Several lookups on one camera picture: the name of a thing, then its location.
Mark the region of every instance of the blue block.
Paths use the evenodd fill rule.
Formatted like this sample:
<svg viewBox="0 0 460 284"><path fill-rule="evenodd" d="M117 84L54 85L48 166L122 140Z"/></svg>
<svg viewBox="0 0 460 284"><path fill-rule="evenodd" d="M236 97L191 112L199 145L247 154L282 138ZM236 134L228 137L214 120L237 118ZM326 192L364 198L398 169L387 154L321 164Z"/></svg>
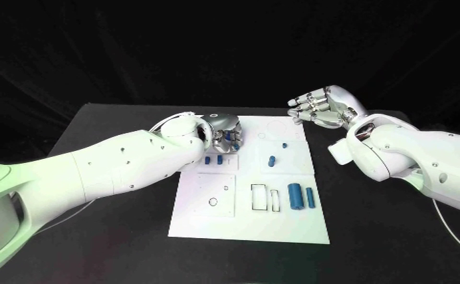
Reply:
<svg viewBox="0 0 460 284"><path fill-rule="evenodd" d="M308 201L309 201L309 208L315 209L315 199L313 199L313 190L308 188Z"/></svg>
<svg viewBox="0 0 460 284"><path fill-rule="evenodd" d="M302 197L302 188L299 183L292 183L287 186L290 192L290 208L293 210L302 210L305 208L305 199Z"/></svg>

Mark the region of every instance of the cable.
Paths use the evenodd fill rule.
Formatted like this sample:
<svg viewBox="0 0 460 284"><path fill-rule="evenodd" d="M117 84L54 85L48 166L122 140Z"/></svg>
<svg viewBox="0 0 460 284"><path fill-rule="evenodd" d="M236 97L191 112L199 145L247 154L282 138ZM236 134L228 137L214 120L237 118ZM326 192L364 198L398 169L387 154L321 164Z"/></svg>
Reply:
<svg viewBox="0 0 460 284"><path fill-rule="evenodd" d="M450 230L450 227L445 221L445 218L443 218L443 215L442 215L442 211L439 210L439 205L436 204L436 200L433 199L433 204L435 204L435 208L436 208L436 211L439 212L439 217L442 218L442 221L445 223L445 227L448 228L448 231L450 233L450 235L453 236L453 238L456 239L456 241L460 243L460 240L459 238L456 237L456 234L453 233L453 231Z"/></svg>
<svg viewBox="0 0 460 284"><path fill-rule="evenodd" d="M48 229L51 229L52 227L55 227L58 224L61 224L62 222L65 222L67 220L70 220L70 218L73 218L90 205L91 203L94 203L96 199L71 215L68 216L62 221L60 221L58 223L55 223L54 225L51 225L50 227L47 227L45 229L42 229L41 231L38 231L34 236L37 236L39 233L42 233L44 231L47 231Z"/></svg>
<svg viewBox="0 0 460 284"><path fill-rule="evenodd" d="M175 114L174 116L169 116L166 119L163 119L149 130L149 132L153 132L171 119L174 119L178 116L195 116L195 112L181 112Z"/></svg>

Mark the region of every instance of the blue cylinder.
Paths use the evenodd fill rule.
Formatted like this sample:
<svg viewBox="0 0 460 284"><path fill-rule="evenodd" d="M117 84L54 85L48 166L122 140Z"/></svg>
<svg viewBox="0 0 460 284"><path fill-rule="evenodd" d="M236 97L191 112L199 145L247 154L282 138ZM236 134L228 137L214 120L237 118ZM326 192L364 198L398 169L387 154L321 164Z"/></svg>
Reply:
<svg viewBox="0 0 460 284"><path fill-rule="evenodd" d="M313 199L313 190L308 188L308 201L309 201L309 208L315 209L315 199Z"/></svg>
<svg viewBox="0 0 460 284"><path fill-rule="evenodd" d="M293 210L302 210L305 208L305 199L302 197L302 188L299 183L292 183L287 186L290 191L290 208Z"/></svg>

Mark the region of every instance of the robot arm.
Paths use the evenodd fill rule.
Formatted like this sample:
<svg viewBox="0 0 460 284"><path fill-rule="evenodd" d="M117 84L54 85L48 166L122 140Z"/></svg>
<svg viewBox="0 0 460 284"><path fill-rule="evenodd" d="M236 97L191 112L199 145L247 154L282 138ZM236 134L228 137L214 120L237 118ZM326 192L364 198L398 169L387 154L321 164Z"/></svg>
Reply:
<svg viewBox="0 0 460 284"><path fill-rule="evenodd" d="M221 153L238 150L238 117L211 116L199 118L189 113L161 122L162 130L135 131L75 152L0 165L0 266L42 226L70 209L188 170L211 146ZM22 221L11 200L13 192L25 212Z"/></svg>
<svg viewBox="0 0 460 284"><path fill-rule="evenodd" d="M344 127L347 138L329 151L339 164L351 161L377 181L401 178L430 198L460 209L460 137L423 132L400 119L370 114L355 96L339 86L315 90L289 102L295 123L313 121Z"/></svg>

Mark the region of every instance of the black curtain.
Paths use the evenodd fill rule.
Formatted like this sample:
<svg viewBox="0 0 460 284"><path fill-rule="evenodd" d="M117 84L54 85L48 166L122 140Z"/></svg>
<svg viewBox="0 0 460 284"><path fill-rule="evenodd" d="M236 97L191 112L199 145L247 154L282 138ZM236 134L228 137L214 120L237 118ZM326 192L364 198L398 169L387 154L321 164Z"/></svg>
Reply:
<svg viewBox="0 0 460 284"><path fill-rule="evenodd" d="M456 2L0 0L2 131L58 138L90 102L286 107L329 84L459 128Z"/></svg>

